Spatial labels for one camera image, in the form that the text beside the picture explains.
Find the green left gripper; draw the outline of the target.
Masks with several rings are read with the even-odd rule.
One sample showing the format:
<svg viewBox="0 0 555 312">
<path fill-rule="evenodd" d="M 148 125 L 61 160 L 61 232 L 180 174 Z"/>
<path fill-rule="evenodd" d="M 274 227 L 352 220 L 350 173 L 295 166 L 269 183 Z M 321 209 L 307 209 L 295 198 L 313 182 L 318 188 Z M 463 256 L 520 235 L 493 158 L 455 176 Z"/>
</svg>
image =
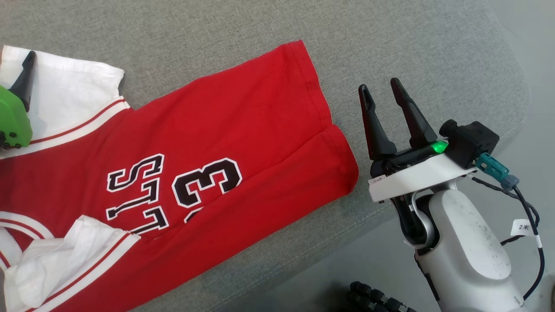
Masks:
<svg viewBox="0 0 555 312">
<path fill-rule="evenodd" d="M 5 150 L 28 147 L 33 137 L 30 110 L 36 52 L 30 51 L 10 89 L 0 87 L 0 146 Z"/>
</svg>

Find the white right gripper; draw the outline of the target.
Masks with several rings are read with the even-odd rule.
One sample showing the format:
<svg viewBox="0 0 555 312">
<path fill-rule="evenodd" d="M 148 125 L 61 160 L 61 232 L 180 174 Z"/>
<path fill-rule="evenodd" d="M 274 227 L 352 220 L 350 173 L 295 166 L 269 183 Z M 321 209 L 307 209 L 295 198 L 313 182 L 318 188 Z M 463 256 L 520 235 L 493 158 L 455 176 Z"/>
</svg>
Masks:
<svg viewBox="0 0 555 312">
<path fill-rule="evenodd" d="M 409 144 L 416 149 L 397 152 L 377 117 L 376 104 L 367 85 L 360 85 L 358 93 L 363 126 L 369 158 L 373 161 L 368 181 L 372 201 L 385 201 L 477 172 L 474 166 L 460 167 L 445 154 L 448 143 L 437 141 L 436 133 L 400 79 L 391 78 L 390 85 L 408 125 Z"/>
</svg>

